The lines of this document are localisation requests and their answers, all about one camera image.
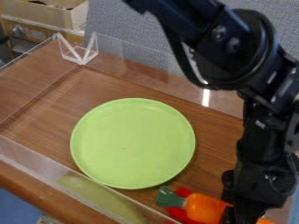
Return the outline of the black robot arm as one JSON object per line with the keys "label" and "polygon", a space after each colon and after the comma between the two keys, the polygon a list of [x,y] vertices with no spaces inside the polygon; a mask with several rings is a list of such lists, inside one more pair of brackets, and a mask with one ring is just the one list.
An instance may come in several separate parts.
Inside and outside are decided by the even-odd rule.
{"label": "black robot arm", "polygon": [[255,10],[231,9],[219,0],[123,1],[156,17],[188,81],[233,90],[244,101],[237,162],[223,174],[233,207],[221,219],[256,224],[299,184],[299,60]]}

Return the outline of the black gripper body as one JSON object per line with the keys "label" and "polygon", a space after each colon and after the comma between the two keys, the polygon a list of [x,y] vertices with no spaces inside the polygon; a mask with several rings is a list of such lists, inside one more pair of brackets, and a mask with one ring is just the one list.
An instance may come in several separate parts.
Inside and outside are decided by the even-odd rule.
{"label": "black gripper body", "polygon": [[296,188],[296,157],[283,157],[275,164],[255,164],[237,157],[236,166],[221,174],[220,198],[225,208],[220,224],[257,224],[263,214],[281,208]]}

